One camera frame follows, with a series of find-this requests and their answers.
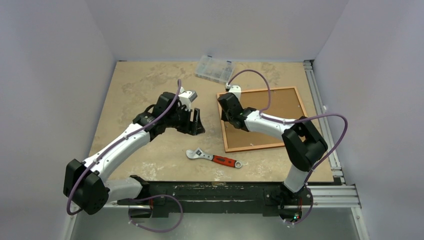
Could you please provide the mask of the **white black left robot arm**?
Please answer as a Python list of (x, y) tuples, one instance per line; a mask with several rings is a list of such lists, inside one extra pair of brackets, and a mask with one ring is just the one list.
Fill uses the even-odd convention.
[(167, 128), (191, 136), (203, 134), (200, 109), (191, 107), (197, 96), (192, 90), (179, 94), (163, 92), (155, 104), (138, 114), (124, 132), (102, 150), (83, 161), (71, 160), (65, 169), (63, 185), (67, 213), (72, 216), (84, 211), (93, 215), (105, 204), (125, 199), (138, 205), (146, 203), (149, 191), (140, 177), (123, 180), (109, 180), (109, 177), (134, 152)]

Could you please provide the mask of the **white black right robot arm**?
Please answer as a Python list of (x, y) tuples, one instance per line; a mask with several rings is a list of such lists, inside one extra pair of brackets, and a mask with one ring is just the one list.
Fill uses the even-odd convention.
[(271, 136), (284, 143), (291, 167), (280, 196), (288, 204), (300, 198), (312, 167), (328, 150), (328, 144), (311, 120), (302, 116), (300, 122), (262, 114), (259, 110), (243, 108), (235, 93), (227, 92), (217, 98), (221, 119), (234, 128)]

